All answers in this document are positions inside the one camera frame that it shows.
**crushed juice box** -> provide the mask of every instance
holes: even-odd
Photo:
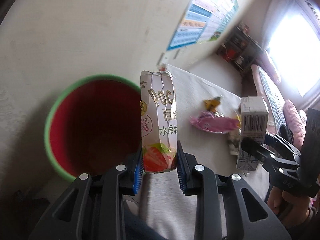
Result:
[[[145,172],[176,168],[177,111],[172,76],[168,71],[142,71],[141,137]]]
[[[268,107],[262,97],[241,98],[241,132],[236,169],[255,171],[259,161],[241,149],[241,141],[250,137],[263,145],[268,124]]]

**candy wrapper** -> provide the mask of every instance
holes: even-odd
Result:
[[[145,172],[176,168],[177,112],[172,76],[168,71],[142,71],[141,136]]]
[[[238,128],[239,120],[219,116],[210,111],[201,112],[198,118],[190,117],[190,123],[200,130],[211,133],[228,133]]]

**human hand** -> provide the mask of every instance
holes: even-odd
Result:
[[[295,197],[286,191],[282,191],[277,187],[273,187],[267,201],[269,208],[277,215],[281,202],[285,200],[292,204],[292,209],[289,214],[284,217],[281,222],[286,228],[294,227],[302,224],[309,216],[308,196]]]

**curtain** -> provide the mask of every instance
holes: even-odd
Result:
[[[262,48],[267,49],[271,37],[289,11],[300,9],[295,0],[271,0],[262,26]]]

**white table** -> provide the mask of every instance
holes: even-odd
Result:
[[[184,152],[193,154],[198,163],[217,174],[241,173],[235,169],[236,157],[229,154],[227,135],[207,133],[189,123],[190,116],[204,110],[204,99],[223,96],[218,110],[231,116],[241,98],[179,68],[167,65],[176,91],[178,140]],[[140,200],[140,216],[167,239],[193,239],[196,218],[196,196],[182,194],[177,171],[148,174]],[[244,179],[264,198],[269,187],[268,173],[258,166]],[[225,226],[222,233],[226,235]]]

